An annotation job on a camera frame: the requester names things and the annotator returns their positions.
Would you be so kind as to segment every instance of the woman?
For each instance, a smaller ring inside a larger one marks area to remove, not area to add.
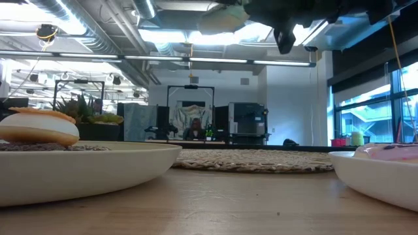
[[[190,128],[187,128],[183,132],[184,140],[204,140],[205,138],[205,131],[202,129],[202,123],[199,118],[193,119]]]

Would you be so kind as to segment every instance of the wooden table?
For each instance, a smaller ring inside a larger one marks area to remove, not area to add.
[[[335,173],[169,170],[137,187],[0,209],[0,234],[418,234],[418,213],[351,190]]]

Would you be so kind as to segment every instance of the food on plate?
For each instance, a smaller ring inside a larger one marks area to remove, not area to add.
[[[418,163],[418,144],[366,144],[356,149],[354,157]]]
[[[0,122],[0,139],[11,143],[56,143],[71,146],[79,139],[75,120],[61,112],[10,108],[17,114]]]

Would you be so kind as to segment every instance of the pink object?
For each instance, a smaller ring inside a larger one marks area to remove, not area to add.
[[[346,145],[346,140],[345,139],[334,139],[331,140],[331,146],[332,147],[342,147]]]
[[[384,161],[418,159],[418,144],[367,144],[357,151],[367,153],[371,159]]]

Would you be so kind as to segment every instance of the macaron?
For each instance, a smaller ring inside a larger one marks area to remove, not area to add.
[[[0,122],[0,139],[7,142],[57,143],[71,146],[80,139],[75,120],[61,112],[10,108],[17,114]]]

